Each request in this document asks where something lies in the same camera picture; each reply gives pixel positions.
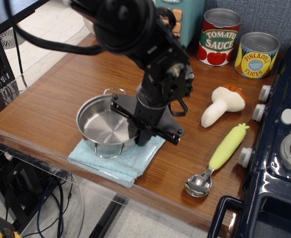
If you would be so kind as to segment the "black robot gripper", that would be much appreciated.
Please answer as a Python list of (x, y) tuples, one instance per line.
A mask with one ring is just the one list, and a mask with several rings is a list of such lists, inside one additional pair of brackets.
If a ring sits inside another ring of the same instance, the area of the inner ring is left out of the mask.
[(174, 118), (168, 103), (162, 101), (157, 91), (152, 94), (139, 85), (135, 96), (114, 94), (111, 101), (113, 110), (126, 116), (128, 123), (137, 128), (138, 146), (145, 146), (153, 136), (160, 136), (177, 145), (185, 134), (185, 129)]

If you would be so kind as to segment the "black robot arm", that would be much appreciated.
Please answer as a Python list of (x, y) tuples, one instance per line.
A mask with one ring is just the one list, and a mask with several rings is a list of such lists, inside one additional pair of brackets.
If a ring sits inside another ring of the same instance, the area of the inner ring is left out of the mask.
[[(144, 71), (135, 96), (112, 96), (112, 109), (126, 116), (140, 131), (139, 145), (152, 136), (177, 144), (184, 128), (176, 118), (187, 113), (183, 98), (193, 91), (189, 56), (172, 33), (174, 18), (150, 0), (73, 0), (71, 7), (93, 23), (98, 43), (105, 51), (125, 55)], [(171, 102), (183, 108), (171, 110)]]

